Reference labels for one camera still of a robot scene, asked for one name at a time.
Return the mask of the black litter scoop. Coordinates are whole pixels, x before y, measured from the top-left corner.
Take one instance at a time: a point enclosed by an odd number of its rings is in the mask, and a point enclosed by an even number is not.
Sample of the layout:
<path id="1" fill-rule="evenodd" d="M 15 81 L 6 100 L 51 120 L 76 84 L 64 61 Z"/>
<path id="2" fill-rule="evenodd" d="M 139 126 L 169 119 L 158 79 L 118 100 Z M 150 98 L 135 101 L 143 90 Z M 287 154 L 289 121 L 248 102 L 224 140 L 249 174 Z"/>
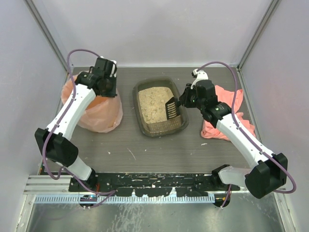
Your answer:
<path id="1" fill-rule="evenodd" d="M 165 103 L 167 120 L 174 119 L 181 114 L 180 106 L 181 102 L 175 97 L 172 97 Z"/>

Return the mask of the grey litter box tray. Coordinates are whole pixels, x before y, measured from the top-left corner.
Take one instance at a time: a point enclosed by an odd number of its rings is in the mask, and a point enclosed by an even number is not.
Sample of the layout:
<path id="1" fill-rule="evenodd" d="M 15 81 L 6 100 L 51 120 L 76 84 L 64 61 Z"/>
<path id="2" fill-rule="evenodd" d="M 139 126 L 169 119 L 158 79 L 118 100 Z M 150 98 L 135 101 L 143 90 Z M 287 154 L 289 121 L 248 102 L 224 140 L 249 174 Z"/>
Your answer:
<path id="1" fill-rule="evenodd" d="M 139 81 L 134 86 L 132 95 L 138 124 L 144 135 L 170 135 L 188 126 L 188 114 L 184 107 L 179 108 L 179 115 L 167 118 L 165 104 L 172 97 L 180 96 L 171 78 L 162 76 Z"/>

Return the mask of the bin with orange bag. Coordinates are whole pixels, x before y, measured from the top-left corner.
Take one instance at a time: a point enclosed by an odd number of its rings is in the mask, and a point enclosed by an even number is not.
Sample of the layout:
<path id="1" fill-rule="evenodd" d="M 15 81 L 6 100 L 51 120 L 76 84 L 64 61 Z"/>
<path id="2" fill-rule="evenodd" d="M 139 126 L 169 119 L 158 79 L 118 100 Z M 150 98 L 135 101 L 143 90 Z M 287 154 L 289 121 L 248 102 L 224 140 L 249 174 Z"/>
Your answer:
<path id="1" fill-rule="evenodd" d="M 122 103 L 118 95 L 97 96 L 93 88 L 70 80 L 62 88 L 61 100 L 64 105 L 55 118 L 56 133 L 71 136 L 77 125 L 89 131 L 108 133 L 122 120 Z"/>

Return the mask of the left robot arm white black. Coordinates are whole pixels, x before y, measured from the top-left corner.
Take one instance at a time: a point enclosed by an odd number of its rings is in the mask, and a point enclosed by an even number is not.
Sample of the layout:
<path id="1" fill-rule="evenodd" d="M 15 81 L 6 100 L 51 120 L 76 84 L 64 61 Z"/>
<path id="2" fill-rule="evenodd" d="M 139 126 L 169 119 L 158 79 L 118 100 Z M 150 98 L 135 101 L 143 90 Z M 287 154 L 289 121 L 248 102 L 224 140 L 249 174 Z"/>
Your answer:
<path id="1" fill-rule="evenodd" d="M 70 141 L 78 121 L 97 96 L 116 97 L 115 60 L 98 57 L 89 71 L 73 80 L 73 90 L 54 120 L 35 131 L 43 161 L 52 161 L 82 181 L 90 181 L 95 171 L 79 157 L 78 148 Z"/>

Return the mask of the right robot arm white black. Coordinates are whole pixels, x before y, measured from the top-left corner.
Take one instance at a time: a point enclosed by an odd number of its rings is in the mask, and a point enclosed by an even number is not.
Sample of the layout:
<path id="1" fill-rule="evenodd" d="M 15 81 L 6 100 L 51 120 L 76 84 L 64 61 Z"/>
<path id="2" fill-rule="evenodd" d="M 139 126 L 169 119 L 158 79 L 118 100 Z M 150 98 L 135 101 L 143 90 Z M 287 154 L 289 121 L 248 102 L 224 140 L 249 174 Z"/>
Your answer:
<path id="1" fill-rule="evenodd" d="M 274 154 L 247 132 L 229 105 L 218 101 L 210 80 L 186 84 L 177 105 L 198 109 L 203 119 L 223 133 L 249 165 L 248 169 L 223 165 L 213 170 L 215 181 L 245 187 L 258 199 L 286 184 L 287 158 L 282 153 Z"/>

